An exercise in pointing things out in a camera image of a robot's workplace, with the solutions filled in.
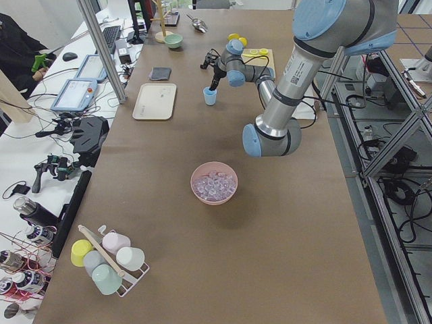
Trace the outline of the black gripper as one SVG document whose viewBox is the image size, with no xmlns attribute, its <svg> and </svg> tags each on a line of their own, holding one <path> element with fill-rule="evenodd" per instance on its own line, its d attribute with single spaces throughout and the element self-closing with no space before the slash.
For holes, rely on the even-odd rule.
<svg viewBox="0 0 432 324">
<path fill-rule="evenodd" d="M 214 74 L 213 74 L 212 83 L 209 87 L 210 91 L 216 90 L 220 79 L 225 78 L 227 75 L 227 72 L 225 70 L 225 66 L 221 62 L 215 63 L 215 65 L 213 66 L 213 72 L 214 72 Z"/>
</svg>

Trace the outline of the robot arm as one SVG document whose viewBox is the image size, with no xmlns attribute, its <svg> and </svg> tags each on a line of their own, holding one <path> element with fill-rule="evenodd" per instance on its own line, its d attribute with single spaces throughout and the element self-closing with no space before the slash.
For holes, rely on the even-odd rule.
<svg viewBox="0 0 432 324">
<path fill-rule="evenodd" d="M 244 126 L 242 142 L 251 157 L 293 153 L 300 124 L 292 117 L 321 64 L 342 47 L 346 56 L 375 53 L 396 39 L 397 1 L 301 1 L 294 13 L 294 48 L 279 82 L 262 81 L 271 94 L 265 110 Z"/>
<path fill-rule="evenodd" d="M 227 77 L 229 85 L 242 86 L 245 82 L 256 84 L 263 80 L 275 79 L 273 69 L 265 66 L 247 65 L 242 59 L 244 45 L 238 39 L 230 40 L 223 53 L 215 60 L 214 75 L 209 90 L 217 88 L 220 79 Z"/>
</svg>

